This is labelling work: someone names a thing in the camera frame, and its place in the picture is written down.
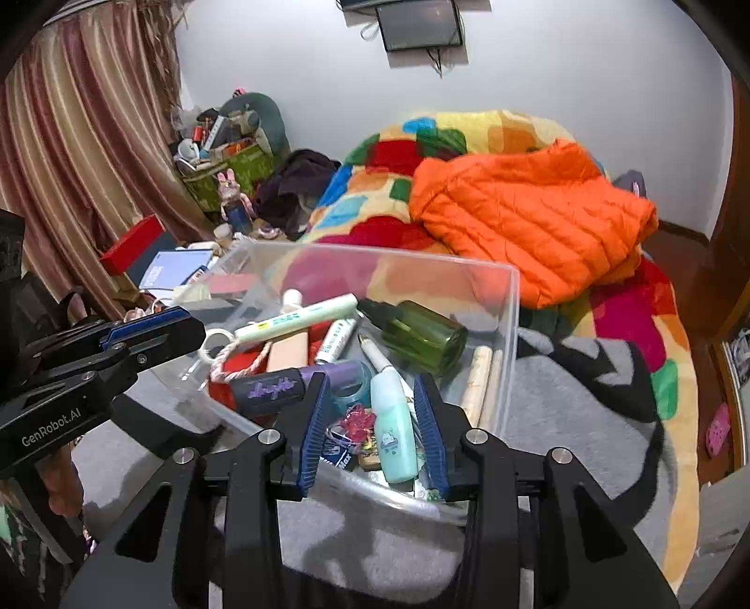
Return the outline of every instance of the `purple cap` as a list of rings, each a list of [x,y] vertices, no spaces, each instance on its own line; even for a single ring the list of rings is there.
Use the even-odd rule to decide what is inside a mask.
[[[331,388],[351,387],[354,385],[361,385],[368,380],[370,369],[357,359],[344,359],[341,361],[335,361],[331,364],[320,364],[315,366],[306,366],[299,369],[299,373],[302,375],[302,380],[307,386],[310,384],[310,379],[316,372],[324,372],[328,374],[328,378],[331,380]]]

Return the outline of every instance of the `colorful blanket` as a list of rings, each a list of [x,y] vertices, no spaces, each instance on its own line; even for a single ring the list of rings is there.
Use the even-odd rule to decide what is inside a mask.
[[[344,161],[310,218],[305,242],[451,252],[410,223],[412,176],[426,157],[518,153],[573,140],[557,123],[508,111],[438,113],[368,137]],[[646,257],[634,277],[594,286],[573,301],[521,314],[521,325],[566,335],[635,343],[651,373],[658,413],[676,460],[676,493],[662,569],[677,588],[698,533],[698,388],[674,290]]]

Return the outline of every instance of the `green bag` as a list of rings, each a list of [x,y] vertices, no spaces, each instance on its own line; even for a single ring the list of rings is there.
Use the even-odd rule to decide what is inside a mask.
[[[273,159],[257,144],[248,146],[223,163],[211,165],[192,175],[182,176],[182,182],[204,212],[219,212],[218,173],[231,169],[242,192],[252,197],[259,182],[274,172]]]

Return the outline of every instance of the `dark purple cloth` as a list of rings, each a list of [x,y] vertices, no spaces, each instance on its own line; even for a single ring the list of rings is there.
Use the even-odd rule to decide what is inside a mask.
[[[295,222],[299,196],[320,198],[339,167],[337,160],[314,150],[295,150],[261,184],[255,197],[256,213],[292,238],[299,227]]]

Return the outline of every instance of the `curtain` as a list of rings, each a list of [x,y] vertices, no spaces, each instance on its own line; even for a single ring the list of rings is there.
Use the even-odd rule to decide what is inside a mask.
[[[180,105],[180,60],[177,55],[173,0],[138,0],[140,25],[159,107],[169,117]]]
[[[149,58],[174,38],[146,43],[148,16],[127,0],[54,23],[0,85],[0,207],[25,218],[25,267],[57,299],[83,285],[112,318],[122,309],[98,259],[144,215],[176,239],[211,235],[174,172]]]

